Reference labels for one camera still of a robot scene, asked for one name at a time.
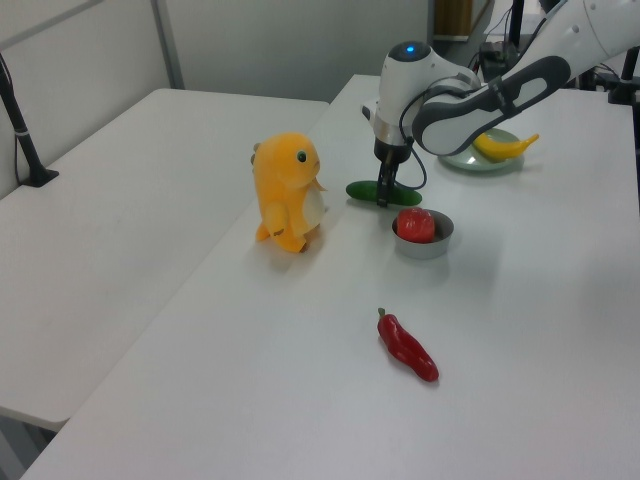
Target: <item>green cucumber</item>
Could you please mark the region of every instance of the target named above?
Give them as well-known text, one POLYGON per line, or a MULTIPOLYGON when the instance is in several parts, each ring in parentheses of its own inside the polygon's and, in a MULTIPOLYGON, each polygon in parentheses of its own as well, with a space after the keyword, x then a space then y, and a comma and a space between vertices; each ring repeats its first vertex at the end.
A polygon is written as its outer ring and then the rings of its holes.
MULTIPOLYGON (((378 183, 373 180, 361 180, 347 185, 347 194, 356 200, 377 203, 378 183)), ((414 207, 422 201, 422 195, 415 190, 394 187, 389 193, 389 203, 414 207)))

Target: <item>plush toy tail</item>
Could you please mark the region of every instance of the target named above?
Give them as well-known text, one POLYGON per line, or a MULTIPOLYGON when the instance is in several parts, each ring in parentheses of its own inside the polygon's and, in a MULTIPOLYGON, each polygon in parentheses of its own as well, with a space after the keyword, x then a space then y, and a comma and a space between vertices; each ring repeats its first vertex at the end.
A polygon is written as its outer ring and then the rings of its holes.
POLYGON ((261 223, 258 227, 258 230, 256 231, 256 242, 266 240, 270 236, 271 235, 269 235, 269 230, 267 230, 267 227, 264 226, 264 223, 261 223))

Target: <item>banana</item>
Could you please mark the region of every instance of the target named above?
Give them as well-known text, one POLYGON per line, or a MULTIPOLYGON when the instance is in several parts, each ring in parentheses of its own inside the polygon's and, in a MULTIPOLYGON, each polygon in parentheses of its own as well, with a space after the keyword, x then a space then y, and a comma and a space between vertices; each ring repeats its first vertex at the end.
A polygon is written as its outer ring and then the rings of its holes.
POLYGON ((535 134, 527 140, 520 140, 517 142, 496 142, 486 133, 483 133, 473 141, 473 146, 480 152, 489 157, 491 160, 505 161, 509 158, 515 158, 524 153, 533 142, 535 142, 540 135, 535 134))

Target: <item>black cable stand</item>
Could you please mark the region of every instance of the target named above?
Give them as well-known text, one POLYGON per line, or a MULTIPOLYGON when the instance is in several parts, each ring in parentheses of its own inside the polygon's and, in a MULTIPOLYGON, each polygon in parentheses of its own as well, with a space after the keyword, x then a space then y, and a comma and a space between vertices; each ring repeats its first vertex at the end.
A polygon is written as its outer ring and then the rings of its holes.
POLYGON ((42 187, 58 176, 58 172, 47 170, 40 162, 36 147, 33 145, 29 129, 27 128, 22 112, 18 106, 18 102, 13 93, 13 83, 9 70, 4 63, 4 59, 0 55, 0 96, 4 103, 9 119, 13 125, 15 135, 20 142, 24 156, 29 164, 29 179, 22 182, 23 185, 30 187, 42 187))

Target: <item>black cable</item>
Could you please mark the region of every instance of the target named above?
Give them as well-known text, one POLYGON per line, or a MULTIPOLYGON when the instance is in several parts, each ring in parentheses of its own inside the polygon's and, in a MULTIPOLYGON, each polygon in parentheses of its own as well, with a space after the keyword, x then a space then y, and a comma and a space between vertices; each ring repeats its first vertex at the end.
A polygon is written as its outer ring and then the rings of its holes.
POLYGON ((616 77, 616 80, 619 82, 620 81, 620 76, 616 73, 616 71, 611 68, 609 65, 605 64, 605 63, 600 63, 597 65, 597 67, 599 68, 603 68, 605 70, 607 70, 609 73, 611 73, 614 77, 616 77))
POLYGON ((478 58, 480 56, 480 52, 476 52, 475 55, 473 57, 471 57, 471 61, 469 62, 469 64, 467 65, 467 68, 471 69, 473 68, 473 61, 478 58))
POLYGON ((511 10, 513 10, 513 7, 509 8, 509 10, 504 12, 504 15, 502 15, 502 18, 500 18, 500 20, 498 20, 498 23, 496 23, 493 26, 493 28, 487 32, 487 35, 484 37, 484 41, 485 42, 487 41, 487 38, 489 38, 489 35, 491 35, 491 33, 502 24, 502 21, 505 19, 505 17, 511 13, 511 10))
POLYGON ((407 145, 411 145, 411 153, 413 154, 414 157, 416 157, 416 161, 420 166, 420 170, 422 170, 422 183, 417 187, 409 187, 407 185, 403 185, 402 183, 396 180, 395 182, 396 185, 398 185, 401 188, 404 188, 405 190, 420 190, 422 187, 424 187, 427 184, 428 177, 427 177, 427 169, 425 168, 424 163, 422 162, 422 159, 418 155, 418 152, 416 152, 415 149, 413 148, 413 138, 410 139, 410 137, 407 137, 406 134, 404 133, 404 127, 402 126, 402 121, 404 120, 405 115, 407 114, 409 109, 413 106, 413 104, 416 103, 418 100, 420 100, 422 97, 424 97, 427 93, 429 93, 429 90, 431 89, 434 83, 440 82, 442 80, 446 80, 447 78, 442 78, 442 79, 434 80, 433 82, 431 82, 431 84, 426 89, 424 89, 418 95, 413 97, 413 99, 407 104, 407 106, 404 107, 404 110, 400 115, 400 121, 398 122, 398 126, 400 127, 400 135, 402 135, 402 139, 407 145))

